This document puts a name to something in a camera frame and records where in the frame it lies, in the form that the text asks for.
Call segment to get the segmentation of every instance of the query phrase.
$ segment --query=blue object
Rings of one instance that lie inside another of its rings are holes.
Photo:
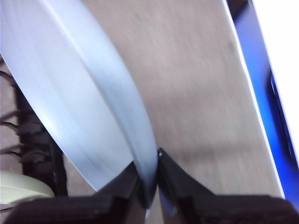
[[[248,4],[234,23],[285,198],[299,210],[299,171],[279,116],[269,59],[253,5]]]

